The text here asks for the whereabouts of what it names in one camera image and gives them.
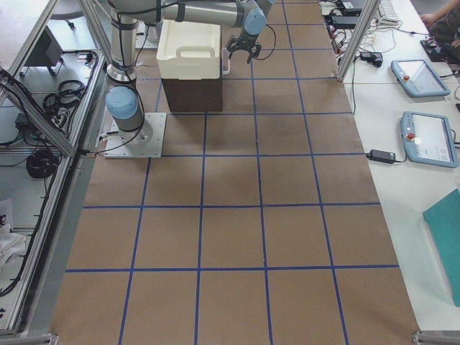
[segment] robotic arm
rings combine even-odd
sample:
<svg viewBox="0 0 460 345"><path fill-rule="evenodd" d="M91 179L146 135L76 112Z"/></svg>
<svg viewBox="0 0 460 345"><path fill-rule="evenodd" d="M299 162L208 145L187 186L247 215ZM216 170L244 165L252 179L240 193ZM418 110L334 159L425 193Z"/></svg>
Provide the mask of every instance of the robotic arm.
<svg viewBox="0 0 460 345"><path fill-rule="evenodd" d="M262 46L257 42L265 28L267 15L275 0L108 0L112 8L111 65L107 73L115 83L136 80L134 50L138 20L146 25L163 19L176 22L197 22L241 27L239 37L227 43L233 52L246 50L247 62L259 56Z"/></svg>

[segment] gray floor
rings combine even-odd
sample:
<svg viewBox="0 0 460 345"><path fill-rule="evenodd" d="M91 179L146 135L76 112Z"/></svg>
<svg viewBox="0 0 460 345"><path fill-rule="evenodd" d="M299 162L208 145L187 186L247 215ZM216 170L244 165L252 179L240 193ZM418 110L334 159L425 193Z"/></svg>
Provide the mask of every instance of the gray floor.
<svg viewBox="0 0 460 345"><path fill-rule="evenodd" d="M410 0L417 13L434 13L437 9L447 4L449 0Z"/></svg>

